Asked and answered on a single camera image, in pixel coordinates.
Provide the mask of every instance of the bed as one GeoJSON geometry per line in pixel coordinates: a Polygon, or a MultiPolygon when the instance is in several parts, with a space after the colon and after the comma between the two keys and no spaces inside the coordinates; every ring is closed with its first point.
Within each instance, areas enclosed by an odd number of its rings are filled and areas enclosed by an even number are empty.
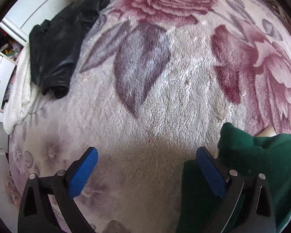
{"type": "Polygon", "coordinates": [[[14,127],[11,175],[22,193],[29,174],[54,175],[94,146],[75,198],[92,227],[175,232],[183,163],[200,146],[215,156],[225,122],[291,134],[291,36],[264,2],[111,0],[68,95],[38,94],[14,127]]]}

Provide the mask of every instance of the white towel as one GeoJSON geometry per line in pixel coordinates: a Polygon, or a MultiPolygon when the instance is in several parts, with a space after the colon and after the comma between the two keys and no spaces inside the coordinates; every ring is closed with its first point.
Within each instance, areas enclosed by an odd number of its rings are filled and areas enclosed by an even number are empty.
{"type": "Polygon", "coordinates": [[[6,133],[10,134],[14,130],[15,124],[22,123],[31,110],[38,93],[38,87],[31,82],[30,46],[27,42],[19,54],[15,85],[3,111],[3,128],[6,133]]]}

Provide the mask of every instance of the blue pad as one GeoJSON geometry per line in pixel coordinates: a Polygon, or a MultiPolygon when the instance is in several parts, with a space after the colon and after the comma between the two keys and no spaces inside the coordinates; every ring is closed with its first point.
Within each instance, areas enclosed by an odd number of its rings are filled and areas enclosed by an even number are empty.
{"type": "Polygon", "coordinates": [[[205,147],[200,147],[196,151],[197,164],[210,185],[212,192],[216,196],[223,198],[226,195],[225,180],[222,178],[216,167],[212,164],[203,149],[206,150],[205,147]]]}
{"type": "Polygon", "coordinates": [[[75,175],[70,180],[68,193],[72,199],[81,194],[83,187],[85,186],[97,163],[98,151],[96,148],[92,148],[91,152],[88,154],[86,159],[76,171],[75,175]]]}

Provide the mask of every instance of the beige object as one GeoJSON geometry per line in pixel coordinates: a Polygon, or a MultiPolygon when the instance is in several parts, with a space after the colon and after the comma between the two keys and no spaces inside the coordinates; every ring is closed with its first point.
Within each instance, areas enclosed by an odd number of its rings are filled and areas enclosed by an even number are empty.
{"type": "Polygon", "coordinates": [[[257,137],[273,137],[277,135],[273,126],[269,125],[257,137]]]}

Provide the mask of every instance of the fleece blanket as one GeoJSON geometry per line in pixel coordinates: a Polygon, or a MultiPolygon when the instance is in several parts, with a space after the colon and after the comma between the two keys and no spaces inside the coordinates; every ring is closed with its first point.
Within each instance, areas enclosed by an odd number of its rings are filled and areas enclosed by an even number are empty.
{"type": "Polygon", "coordinates": [[[175,232],[183,163],[199,146],[215,156],[225,122],[291,134],[291,36],[270,9],[112,0],[83,41],[68,95],[38,95],[15,126],[11,174],[22,193],[30,173],[53,175],[94,146],[98,165],[75,198],[93,228],[175,232]]]}

